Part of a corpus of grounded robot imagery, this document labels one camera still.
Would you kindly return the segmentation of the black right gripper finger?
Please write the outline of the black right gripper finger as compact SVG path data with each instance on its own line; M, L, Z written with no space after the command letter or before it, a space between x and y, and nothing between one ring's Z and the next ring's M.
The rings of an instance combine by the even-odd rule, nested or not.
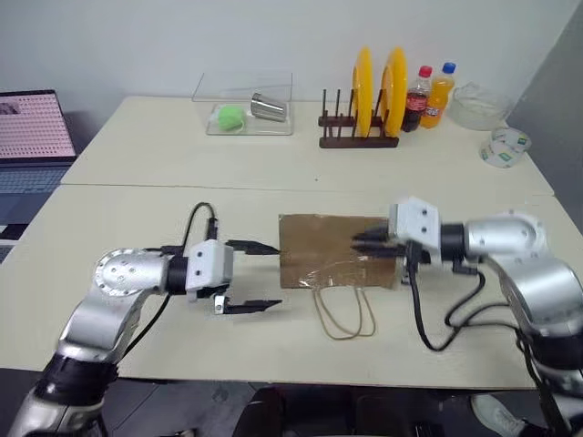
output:
M378 225L352 236L353 241L385 243L389 240L388 225Z
M404 245L386 246L362 242L352 244L351 249L363 256L375 259L397 259L406 257L406 247Z

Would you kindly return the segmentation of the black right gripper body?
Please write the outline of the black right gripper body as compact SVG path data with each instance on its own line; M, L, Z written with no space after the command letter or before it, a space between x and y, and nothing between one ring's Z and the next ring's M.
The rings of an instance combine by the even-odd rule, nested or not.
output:
M404 245L406 247L406 257L398 258L404 260L406 269L412 268L416 273L420 264L431 261L431 256L426 250L426 243L432 242L432 234L423 221L389 220L388 230L388 246Z

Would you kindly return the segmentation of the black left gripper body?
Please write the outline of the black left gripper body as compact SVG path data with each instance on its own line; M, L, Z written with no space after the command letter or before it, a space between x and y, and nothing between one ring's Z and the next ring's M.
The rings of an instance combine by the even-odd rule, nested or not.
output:
M230 313L230 297L227 295L229 285L205 287L195 292L199 300L212 300L214 313L224 315Z

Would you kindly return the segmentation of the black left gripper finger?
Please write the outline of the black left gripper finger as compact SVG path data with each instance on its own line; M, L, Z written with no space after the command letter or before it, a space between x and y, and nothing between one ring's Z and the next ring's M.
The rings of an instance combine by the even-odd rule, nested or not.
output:
M238 315L264 312L265 310L281 303L282 300L245 300L241 304L227 303L225 306L225 313Z
M230 239L227 245L234 251L240 251L246 255L279 255L280 251L273 246L254 240Z

